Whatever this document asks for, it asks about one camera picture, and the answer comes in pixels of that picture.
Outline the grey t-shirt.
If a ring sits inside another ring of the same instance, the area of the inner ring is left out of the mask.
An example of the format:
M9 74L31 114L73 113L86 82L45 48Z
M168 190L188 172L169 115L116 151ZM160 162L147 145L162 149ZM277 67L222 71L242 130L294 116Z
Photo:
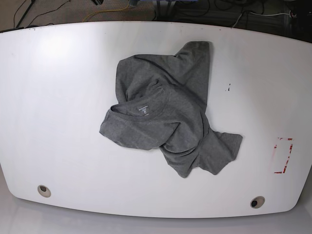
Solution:
M186 178L194 168L218 174L243 137L214 131L206 116L211 43L190 41L175 55L134 55L117 65L116 97L99 132L119 146L158 148Z

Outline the red tape rectangle marking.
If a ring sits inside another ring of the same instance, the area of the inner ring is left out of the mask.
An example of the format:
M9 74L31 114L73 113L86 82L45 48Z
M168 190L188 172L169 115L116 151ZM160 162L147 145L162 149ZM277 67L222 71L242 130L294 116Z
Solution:
M280 175L286 172L293 148L293 138L279 137L273 149L272 171Z

